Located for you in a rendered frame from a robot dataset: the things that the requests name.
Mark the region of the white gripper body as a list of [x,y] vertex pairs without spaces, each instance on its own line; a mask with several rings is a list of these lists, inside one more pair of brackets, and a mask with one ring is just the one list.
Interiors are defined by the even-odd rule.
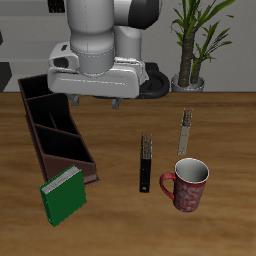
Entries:
[[143,61],[121,57],[116,57],[113,67],[100,76],[53,67],[47,74],[48,88],[55,93],[131,99],[139,95],[139,87],[148,79]]

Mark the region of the dark brown desk caddy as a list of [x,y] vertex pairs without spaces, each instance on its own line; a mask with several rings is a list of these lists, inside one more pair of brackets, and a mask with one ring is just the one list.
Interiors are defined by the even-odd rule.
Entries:
[[95,161],[70,115],[67,96],[51,92],[46,75],[19,79],[18,84],[44,180],[75,165],[82,170],[85,186],[99,182]]

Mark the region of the green book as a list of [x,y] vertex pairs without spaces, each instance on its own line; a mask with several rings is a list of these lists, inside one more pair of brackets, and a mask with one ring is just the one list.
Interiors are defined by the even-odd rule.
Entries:
[[70,166],[39,187],[47,219],[59,225],[86,203],[82,170]]

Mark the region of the pot plant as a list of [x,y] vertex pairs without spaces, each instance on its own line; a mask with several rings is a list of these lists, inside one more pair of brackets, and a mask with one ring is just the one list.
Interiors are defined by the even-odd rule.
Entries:
[[211,54],[215,50],[231,44],[231,41],[225,41],[229,28],[214,38],[219,21],[209,27],[205,27],[205,24],[234,2],[235,0],[223,0],[216,4],[216,0],[213,0],[205,10],[202,10],[201,0],[182,0],[182,12],[174,9],[178,19],[172,22],[172,26],[177,24],[181,29],[180,32],[176,31],[176,35],[179,39],[177,44],[182,52],[179,73],[171,79],[172,92],[203,91],[205,81],[200,77],[202,63],[206,60],[214,60]]

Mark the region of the red patterned mug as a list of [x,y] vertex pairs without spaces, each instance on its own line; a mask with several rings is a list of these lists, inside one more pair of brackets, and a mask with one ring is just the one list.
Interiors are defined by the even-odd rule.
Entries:
[[[199,202],[209,178],[209,169],[205,163],[194,158],[184,158],[175,164],[174,173],[164,173],[160,177],[162,191],[173,201],[181,212],[193,212]],[[170,192],[164,181],[171,179],[174,190]]]

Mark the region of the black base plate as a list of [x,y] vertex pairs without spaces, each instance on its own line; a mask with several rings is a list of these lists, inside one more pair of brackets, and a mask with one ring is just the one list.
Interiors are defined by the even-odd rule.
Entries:
[[169,79],[154,62],[145,63],[149,79],[139,88],[138,99],[158,99],[164,97],[170,89]]

